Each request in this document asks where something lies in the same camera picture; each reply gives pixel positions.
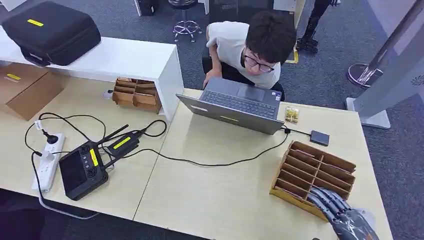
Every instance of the laptop keyboard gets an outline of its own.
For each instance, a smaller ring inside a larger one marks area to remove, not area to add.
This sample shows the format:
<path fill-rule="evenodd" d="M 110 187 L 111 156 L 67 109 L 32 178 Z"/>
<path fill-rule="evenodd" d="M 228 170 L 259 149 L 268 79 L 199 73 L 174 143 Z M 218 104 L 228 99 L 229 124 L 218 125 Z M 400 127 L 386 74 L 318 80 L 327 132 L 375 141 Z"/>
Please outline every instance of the laptop keyboard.
<path fill-rule="evenodd" d="M 204 91 L 202 100 L 211 104 L 224 106 L 230 109 L 235 109 L 241 112 L 246 112 L 270 119 L 274 119 L 274 113 L 276 112 L 276 108 L 268 104 L 263 104 L 257 101 L 250 101 L 209 90 Z"/>

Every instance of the power strip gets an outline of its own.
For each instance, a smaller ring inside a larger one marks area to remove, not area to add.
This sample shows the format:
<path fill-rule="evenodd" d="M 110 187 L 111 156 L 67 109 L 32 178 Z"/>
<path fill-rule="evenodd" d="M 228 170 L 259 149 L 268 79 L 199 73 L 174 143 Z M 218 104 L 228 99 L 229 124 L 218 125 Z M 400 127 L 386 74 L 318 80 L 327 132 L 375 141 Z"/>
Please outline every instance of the power strip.
<path fill-rule="evenodd" d="M 53 134 L 59 139 L 54 144 L 47 143 L 44 151 L 54 154 L 54 160 L 48 160 L 45 157 L 40 157 L 40 164 L 37 169 L 38 179 L 40 181 L 41 191 L 48 192 L 52 188 L 53 180 L 55 179 L 56 169 L 58 169 L 59 159 L 61 158 L 62 149 L 64 148 L 65 136 L 62 133 Z M 38 190 L 37 178 L 34 177 L 32 182 L 33 190 Z"/>

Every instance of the cardboard organizer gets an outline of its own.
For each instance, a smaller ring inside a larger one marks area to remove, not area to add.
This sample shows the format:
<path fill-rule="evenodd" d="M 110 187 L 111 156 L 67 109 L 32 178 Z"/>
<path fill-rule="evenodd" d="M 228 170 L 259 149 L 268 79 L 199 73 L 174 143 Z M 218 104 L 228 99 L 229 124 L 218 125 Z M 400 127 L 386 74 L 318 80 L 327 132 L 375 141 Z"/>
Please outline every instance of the cardboard organizer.
<path fill-rule="evenodd" d="M 117 105 L 135 107 L 157 114 L 162 108 L 155 83 L 140 79 L 118 77 L 112 100 Z"/>
<path fill-rule="evenodd" d="M 321 210 L 307 200 L 311 187 L 332 190 L 347 200 L 355 182 L 355 168 L 351 162 L 293 141 L 282 158 L 269 194 L 327 221 Z"/>

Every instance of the eyeglasses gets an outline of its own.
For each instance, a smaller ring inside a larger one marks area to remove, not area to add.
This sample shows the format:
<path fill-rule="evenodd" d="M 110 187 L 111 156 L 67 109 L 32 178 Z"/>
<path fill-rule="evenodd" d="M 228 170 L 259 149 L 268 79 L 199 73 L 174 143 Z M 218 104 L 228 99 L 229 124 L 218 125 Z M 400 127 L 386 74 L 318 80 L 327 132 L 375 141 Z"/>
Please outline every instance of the eyeglasses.
<path fill-rule="evenodd" d="M 267 65 L 260 64 L 255 59 L 251 58 L 250 56 L 248 56 L 246 54 L 244 55 L 244 59 L 245 59 L 246 63 L 249 64 L 251 67 L 259 65 L 259 70 L 263 73 L 269 74 L 270 72 L 274 71 L 274 68 L 267 66 Z"/>

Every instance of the case handle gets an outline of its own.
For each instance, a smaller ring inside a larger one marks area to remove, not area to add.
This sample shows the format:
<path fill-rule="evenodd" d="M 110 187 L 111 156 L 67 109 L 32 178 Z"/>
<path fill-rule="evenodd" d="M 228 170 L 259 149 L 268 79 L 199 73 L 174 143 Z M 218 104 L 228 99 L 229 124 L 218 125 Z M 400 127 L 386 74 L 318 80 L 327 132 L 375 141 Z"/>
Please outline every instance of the case handle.
<path fill-rule="evenodd" d="M 29 62 L 39 66 L 39 67 L 45 67 L 50 65 L 50 62 L 44 59 L 39 59 L 33 55 L 30 54 L 30 52 L 24 48 L 20 48 L 20 51 L 22 52 L 23 57 L 28 60 Z"/>

